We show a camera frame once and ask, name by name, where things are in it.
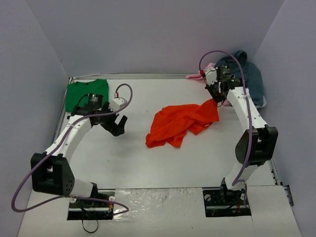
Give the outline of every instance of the cable connector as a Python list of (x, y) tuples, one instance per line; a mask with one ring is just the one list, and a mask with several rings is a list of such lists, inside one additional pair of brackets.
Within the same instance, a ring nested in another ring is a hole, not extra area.
[(199, 72), (199, 74), (200, 74), (203, 78), (206, 77), (206, 74), (205, 74), (204, 70), (201, 70), (201, 71)]
[(251, 97), (250, 97), (250, 95), (249, 95), (249, 94), (246, 94), (246, 95), (240, 96), (240, 97), (238, 97), (238, 99), (246, 99), (246, 97), (248, 97), (249, 99), (251, 99)]
[(127, 104), (123, 97), (115, 97), (110, 101), (110, 110), (117, 111)]

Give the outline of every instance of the orange shirt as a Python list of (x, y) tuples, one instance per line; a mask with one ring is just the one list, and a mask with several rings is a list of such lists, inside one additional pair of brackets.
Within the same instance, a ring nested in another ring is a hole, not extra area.
[(167, 142), (179, 148), (187, 130), (197, 135), (217, 121), (217, 104), (213, 99), (202, 105), (167, 106), (156, 113), (150, 133), (146, 136), (146, 145), (152, 148)]

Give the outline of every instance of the white tabletop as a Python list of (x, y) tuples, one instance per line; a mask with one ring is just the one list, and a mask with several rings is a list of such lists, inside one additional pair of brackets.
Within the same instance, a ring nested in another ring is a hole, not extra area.
[[(218, 187), (236, 161), (235, 144), (242, 130), (232, 108), (219, 108), (221, 121), (197, 136), (188, 132), (179, 149), (168, 144), (146, 147), (155, 113), (168, 105), (203, 103), (210, 98), (203, 83), (185, 79), (108, 82), (110, 95), (123, 82), (134, 90), (132, 103), (121, 112), (128, 117), (125, 134), (113, 137), (94, 127), (76, 149), (71, 168), (76, 178), (96, 182), (100, 189), (116, 189), (116, 201), (130, 211), (112, 221), (100, 221), (93, 236), (300, 236), (284, 189), (275, 186), (268, 164), (248, 182), (252, 216), (205, 217), (200, 187)], [(122, 88), (120, 96), (127, 99), (128, 90)], [(28, 206), (50, 197), (32, 192)], [(19, 237), (91, 236), (81, 221), (66, 221), (67, 211), (64, 198), (27, 212)], [(94, 222), (85, 225), (90, 230), (95, 227)]]
[[(76, 178), (101, 189), (217, 187), (236, 162), (235, 145), (243, 134), (233, 108), (218, 109), (220, 122), (195, 136), (188, 132), (181, 148), (147, 148), (155, 113), (168, 105), (202, 104), (210, 97), (204, 83), (187, 79), (108, 80), (110, 96), (121, 83), (133, 88), (131, 104), (120, 114), (125, 134), (114, 137), (95, 126), (78, 145), (71, 168)], [(119, 90), (128, 99), (126, 87)], [(274, 185), (269, 164), (258, 168), (248, 185)]]

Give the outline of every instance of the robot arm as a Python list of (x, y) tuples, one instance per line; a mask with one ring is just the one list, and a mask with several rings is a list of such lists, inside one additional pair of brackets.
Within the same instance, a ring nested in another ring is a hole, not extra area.
[(32, 168), (47, 154), (54, 151), (51, 157), (32, 174), (34, 191), (64, 197), (97, 198), (97, 185), (76, 179), (69, 163), (76, 147), (92, 126), (101, 124), (102, 127), (111, 132), (114, 136), (119, 136), (124, 133), (124, 125), (127, 120), (126, 116), (122, 117), (119, 124), (115, 123), (118, 114), (104, 117), (93, 116), (90, 118), (86, 116), (117, 111), (125, 106), (127, 101), (124, 98), (116, 97), (113, 98), (110, 103), (106, 102), (104, 106), (102, 106), (102, 95), (88, 94), (87, 96), (89, 97), (88, 103), (83, 107), (75, 107), (72, 115), (69, 117), (67, 126), (56, 141), (43, 154), (35, 153), (33, 155), (31, 159)]
[(237, 162), (230, 174), (224, 178), (222, 182), (225, 189), (240, 191), (244, 188), (244, 183), (234, 184), (234, 181), (243, 166), (248, 149), (249, 118), (245, 99), (246, 96), (248, 96), (251, 111), (252, 145), (250, 148), (248, 164), (246, 164), (246, 168), (239, 177), (239, 180), (246, 182), (259, 166), (263, 165), (267, 160), (272, 158), (278, 132), (275, 127), (269, 127), (260, 116), (249, 96), (248, 88), (246, 89), (247, 95), (244, 95), (242, 81), (231, 75), (228, 65), (217, 69), (208, 69), (205, 72), (205, 78), (207, 81), (205, 88), (210, 92), (214, 101), (219, 103), (227, 99), (236, 111), (241, 127), (244, 131), (244, 134), (235, 148)]

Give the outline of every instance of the green shirt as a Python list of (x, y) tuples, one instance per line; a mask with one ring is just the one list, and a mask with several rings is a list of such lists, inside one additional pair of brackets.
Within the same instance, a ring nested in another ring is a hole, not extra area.
[[(72, 112), (80, 98), (89, 93), (103, 95), (103, 103), (109, 100), (109, 84), (107, 80), (97, 79), (91, 82), (75, 82), (67, 87), (66, 112)], [(88, 102), (88, 97), (84, 97), (79, 106), (84, 106)]]

